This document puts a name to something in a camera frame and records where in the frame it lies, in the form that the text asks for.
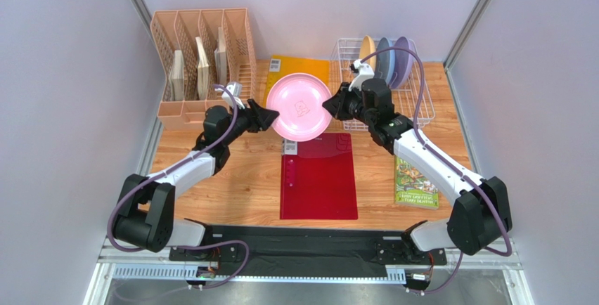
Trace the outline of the pink plate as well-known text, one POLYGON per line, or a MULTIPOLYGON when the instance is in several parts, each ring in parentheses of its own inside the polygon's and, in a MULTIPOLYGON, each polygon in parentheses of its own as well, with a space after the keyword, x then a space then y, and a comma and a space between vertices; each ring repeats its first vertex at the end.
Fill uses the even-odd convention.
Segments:
POLYGON ((279 113, 273 129, 279 136, 297 142, 320 136, 332 121, 331 114, 323 108, 330 98, 329 88, 311 74, 284 76, 266 98, 266 107, 279 113))

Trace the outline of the blue plate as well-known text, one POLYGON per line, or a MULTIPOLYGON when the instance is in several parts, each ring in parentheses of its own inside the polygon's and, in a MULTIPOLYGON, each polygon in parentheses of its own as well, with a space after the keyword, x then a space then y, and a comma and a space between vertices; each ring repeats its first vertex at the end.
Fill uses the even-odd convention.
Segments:
MULTIPOLYGON (((393 43, 387 37, 380 39, 376 51, 385 50, 393 46, 393 43)), ((384 79, 388 86, 391 85, 394 80, 395 73, 395 50, 384 51, 376 56, 375 64, 375 77, 378 79, 384 79)))

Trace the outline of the yellow plate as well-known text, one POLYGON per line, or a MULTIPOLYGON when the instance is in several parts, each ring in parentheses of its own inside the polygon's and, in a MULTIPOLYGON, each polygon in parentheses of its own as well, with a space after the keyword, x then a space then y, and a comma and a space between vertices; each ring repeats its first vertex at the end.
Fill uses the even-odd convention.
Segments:
MULTIPOLYGON (((369 56, 372 53, 376 52, 376 45, 375 42, 373 40, 373 38, 369 35, 366 35, 361 43, 361 48, 359 51, 359 59, 362 60, 365 57, 369 56)), ((366 63, 368 65, 370 65, 370 67, 375 70, 376 69, 376 63, 377 63, 377 56, 372 56, 370 57, 366 63)))

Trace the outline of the purple plate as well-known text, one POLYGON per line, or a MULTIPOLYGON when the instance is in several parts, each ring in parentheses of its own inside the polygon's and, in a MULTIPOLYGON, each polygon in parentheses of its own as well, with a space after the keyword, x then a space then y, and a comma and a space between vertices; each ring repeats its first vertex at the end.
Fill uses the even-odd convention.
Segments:
MULTIPOLYGON (((400 37, 394 44, 396 47, 404 48, 414 52, 413 42, 406 38, 400 37)), ((408 80, 413 63, 414 57, 406 51, 395 50, 395 66, 394 66, 394 78, 390 83, 391 89, 400 89, 408 80)))

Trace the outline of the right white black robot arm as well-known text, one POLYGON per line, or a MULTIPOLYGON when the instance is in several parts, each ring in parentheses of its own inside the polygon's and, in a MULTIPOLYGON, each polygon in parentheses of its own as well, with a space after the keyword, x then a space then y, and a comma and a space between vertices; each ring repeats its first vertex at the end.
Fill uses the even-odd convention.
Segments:
POLYGON ((503 238, 502 256, 512 254, 508 231, 513 223, 504 182, 496 176, 484 179, 442 152, 415 120, 396 112, 383 80, 366 80, 360 89, 344 82, 322 106, 337 120, 357 119, 367 125, 376 144, 415 167, 452 206, 448 219, 423 221, 406 230, 403 240, 410 249, 457 248, 474 255, 503 238))

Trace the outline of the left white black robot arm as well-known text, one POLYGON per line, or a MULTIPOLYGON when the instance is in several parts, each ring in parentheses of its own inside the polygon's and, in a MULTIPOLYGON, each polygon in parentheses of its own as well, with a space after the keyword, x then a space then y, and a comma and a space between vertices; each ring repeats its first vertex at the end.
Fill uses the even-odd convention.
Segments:
POLYGON ((254 100, 214 106, 205 113, 195 147, 175 164, 151 174, 128 176, 110 215, 107 237, 124 252, 165 247, 199 249, 206 227, 198 221, 177 220, 176 200, 200 181, 219 173, 230 157, 229 146, 245 132, 266 131, 279 116, 254 100))

